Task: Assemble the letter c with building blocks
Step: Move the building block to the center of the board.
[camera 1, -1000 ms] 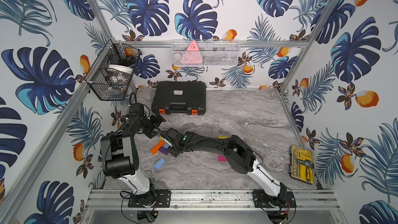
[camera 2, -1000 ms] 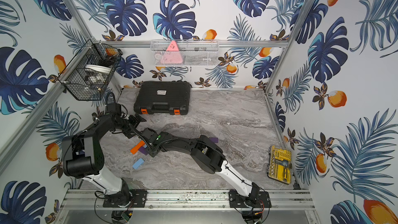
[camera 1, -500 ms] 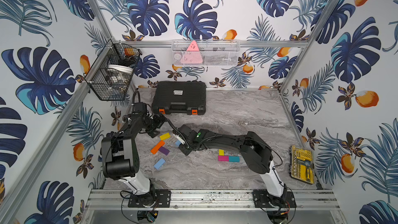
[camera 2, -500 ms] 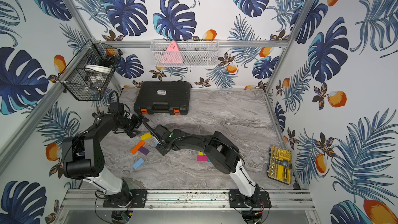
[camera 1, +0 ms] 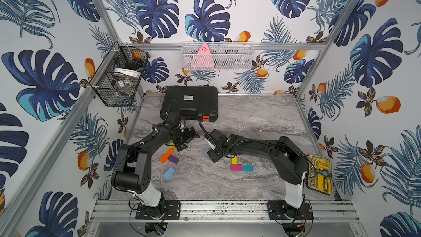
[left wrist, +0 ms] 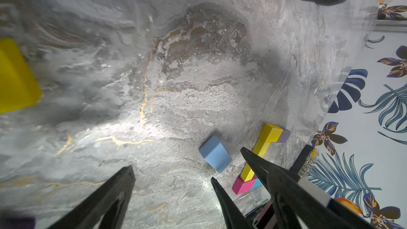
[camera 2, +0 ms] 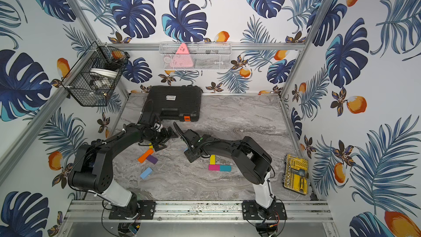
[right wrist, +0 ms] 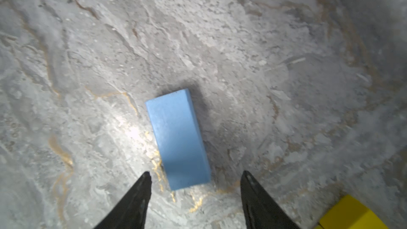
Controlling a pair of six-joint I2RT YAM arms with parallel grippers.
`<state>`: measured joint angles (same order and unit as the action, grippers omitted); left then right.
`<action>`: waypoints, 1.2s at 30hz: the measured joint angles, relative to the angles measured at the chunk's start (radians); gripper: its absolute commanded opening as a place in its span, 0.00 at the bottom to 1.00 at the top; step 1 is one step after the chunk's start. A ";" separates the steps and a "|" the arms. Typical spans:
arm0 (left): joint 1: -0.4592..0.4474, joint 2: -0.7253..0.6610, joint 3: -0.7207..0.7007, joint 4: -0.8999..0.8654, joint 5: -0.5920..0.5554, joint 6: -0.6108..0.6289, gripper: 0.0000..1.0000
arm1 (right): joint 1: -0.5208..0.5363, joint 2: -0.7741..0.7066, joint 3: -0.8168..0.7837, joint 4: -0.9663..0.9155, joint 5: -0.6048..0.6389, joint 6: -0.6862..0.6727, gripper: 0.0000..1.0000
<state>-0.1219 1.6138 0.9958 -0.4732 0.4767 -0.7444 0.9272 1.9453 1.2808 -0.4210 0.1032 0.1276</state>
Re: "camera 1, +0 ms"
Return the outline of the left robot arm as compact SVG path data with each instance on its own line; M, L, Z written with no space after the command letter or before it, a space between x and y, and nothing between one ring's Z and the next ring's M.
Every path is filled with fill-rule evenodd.
M168 143L173 143L177 151L182 151L199 137L193 127L179 129L177 124L153 125L152 132L145 138L119 148L111 176L112 186L120 192L133 194L147 207L160 206L162 193L151 184L153 154Z

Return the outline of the long yellow block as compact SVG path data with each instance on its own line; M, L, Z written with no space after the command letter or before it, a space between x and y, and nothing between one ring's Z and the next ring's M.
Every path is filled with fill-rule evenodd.
M237 157L236 156L231 159L231 164L232 165L237 165Z

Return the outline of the teal block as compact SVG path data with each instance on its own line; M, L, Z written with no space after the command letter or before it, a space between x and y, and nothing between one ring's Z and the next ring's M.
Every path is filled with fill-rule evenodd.
M254 167L252 165L242 165L242 171L243 172L253 172Z

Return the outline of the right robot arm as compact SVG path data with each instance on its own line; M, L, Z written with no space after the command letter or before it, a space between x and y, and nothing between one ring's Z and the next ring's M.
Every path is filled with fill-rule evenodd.
M286 185L285 203L300 210L304 204L304 180L308 171L307 156L287 137L277 140L257 140L238 135L226 137L218 131L205 135L214 162L228 156L249 155L270 160Z

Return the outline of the magenta block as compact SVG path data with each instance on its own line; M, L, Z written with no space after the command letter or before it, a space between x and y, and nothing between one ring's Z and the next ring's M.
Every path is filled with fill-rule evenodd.
M230 170L231 171L242 171L242 165L231 165Z

